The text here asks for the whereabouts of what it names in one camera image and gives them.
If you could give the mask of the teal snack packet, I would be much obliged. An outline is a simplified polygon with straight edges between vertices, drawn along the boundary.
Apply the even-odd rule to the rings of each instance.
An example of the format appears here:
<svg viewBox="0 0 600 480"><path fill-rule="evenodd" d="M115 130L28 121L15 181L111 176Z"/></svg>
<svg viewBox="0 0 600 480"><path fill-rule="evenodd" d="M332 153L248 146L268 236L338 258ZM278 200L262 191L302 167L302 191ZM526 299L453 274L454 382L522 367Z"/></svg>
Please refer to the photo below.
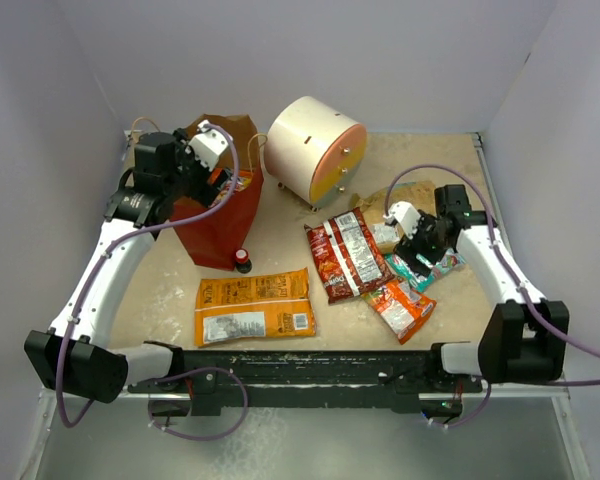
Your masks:
<svg viewBox="0 0 600 480"><path fill-rule="evenodd" d="M418 255L417 258L428 268L427 274L416 272L403 259L394 253L386 254L384 256L385 261L393 272L406 280L411 288L419 293L424 293L437 280L465 265L463 257L452 249L448 249L442 259L435 264L432 264L421 255Z"/></svg>

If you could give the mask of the yellow M&M's bag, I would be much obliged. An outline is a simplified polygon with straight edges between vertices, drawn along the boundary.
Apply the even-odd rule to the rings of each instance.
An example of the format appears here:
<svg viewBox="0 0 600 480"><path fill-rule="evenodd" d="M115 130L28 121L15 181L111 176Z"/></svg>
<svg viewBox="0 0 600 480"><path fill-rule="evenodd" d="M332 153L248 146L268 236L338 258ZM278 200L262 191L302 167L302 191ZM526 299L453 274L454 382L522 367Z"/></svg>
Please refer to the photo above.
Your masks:
<svg viewBox="0 0 600 480"><path fill-rule="evenodd" d="M228 178L222 183L220 192L218 193L218 195L216 196L216 198L213 200L213 202L210 205L211 208L215 207L218 203L220 203L229 191L229 187L231 184L232 171L229 169L224 169L223 172L228 175ZM222 173L222 171L219 168L216 168L212 175L212 179L213 180L218 179L221 173ZM239 193L239 192L242 192L243 190L247 189L252 182L253 176L254 176L254 174L249 170L240 170L234 192Z"/></svg>

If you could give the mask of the red brown paper bag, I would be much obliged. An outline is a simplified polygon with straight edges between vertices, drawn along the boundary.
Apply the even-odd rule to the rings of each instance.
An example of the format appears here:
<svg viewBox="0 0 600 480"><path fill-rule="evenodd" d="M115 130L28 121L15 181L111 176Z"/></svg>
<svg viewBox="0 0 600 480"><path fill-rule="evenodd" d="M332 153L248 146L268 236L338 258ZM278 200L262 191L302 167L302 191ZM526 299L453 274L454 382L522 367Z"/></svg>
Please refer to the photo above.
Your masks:
<svg viewBox="0 0 600 480"><path fill-rule="evenodd" d="M224 199L215 207L206 208L183 195L184 182L176 164L178 145L173 131L155 131L137 137L133 146L133 190L145 199L155 201L154 211L148 216L150 225L166 221L177 223L190 217L197 219L174 227L196 265L232 270L235 268L234 253L243 247L255 219L264 181L259 133L247 115L204 114L191 125L179 129L184 129L191 138L203 120L208 120L212 128L230 137L229 151L219 162L220 167L232 171ZM240 170L249 170L254 176L247 189L235 193Z"/></svg>

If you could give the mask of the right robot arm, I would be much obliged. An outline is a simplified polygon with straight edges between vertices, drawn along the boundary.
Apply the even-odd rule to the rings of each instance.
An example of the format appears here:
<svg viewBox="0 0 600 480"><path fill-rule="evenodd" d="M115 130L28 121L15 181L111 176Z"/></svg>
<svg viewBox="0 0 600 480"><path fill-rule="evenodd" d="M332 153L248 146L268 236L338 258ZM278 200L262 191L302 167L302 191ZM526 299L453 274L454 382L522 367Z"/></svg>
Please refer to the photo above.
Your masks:
<svg viewBox="0 0 600 480"><path fill-rule="evenodd" d="M399 225L404 233L395 253L412 270L426 274L453 250L473 271L492 312L479 341L434 345L438 358L425 366L426 383L447 391L460 375L491 383L557 380L566 351L561 338L569 325L566 305L548 300L528 281L506 249L491 213L474 209L464 186L439 187L434 197L433 214L406 201L389 207L387 223Z"/></svg>

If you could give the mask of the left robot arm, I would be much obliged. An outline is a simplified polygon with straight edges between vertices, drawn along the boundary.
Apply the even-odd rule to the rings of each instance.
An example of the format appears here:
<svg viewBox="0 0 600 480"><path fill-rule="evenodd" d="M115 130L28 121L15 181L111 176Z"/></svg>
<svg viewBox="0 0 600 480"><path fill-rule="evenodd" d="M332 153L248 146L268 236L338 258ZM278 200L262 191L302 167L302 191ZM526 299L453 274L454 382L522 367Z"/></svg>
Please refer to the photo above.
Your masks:
<svg viewBox="0 0 600 480"><path fill-rule="evenodd" d="M225 154L235 155L230 134L207 120L193 134L149 132L133 147L127 168L109 198L94 252L75 290L45 331L31 331L24 351L42 385L90 401L110 403L122 390L152 381L164 392L186 378L181 348L155 341L112 349L112 326L129 283L160 232L171 227L175 203L193 199L205 212L218 212L229 200L224 185L235 187L235 172L215 175Z"/></svg>

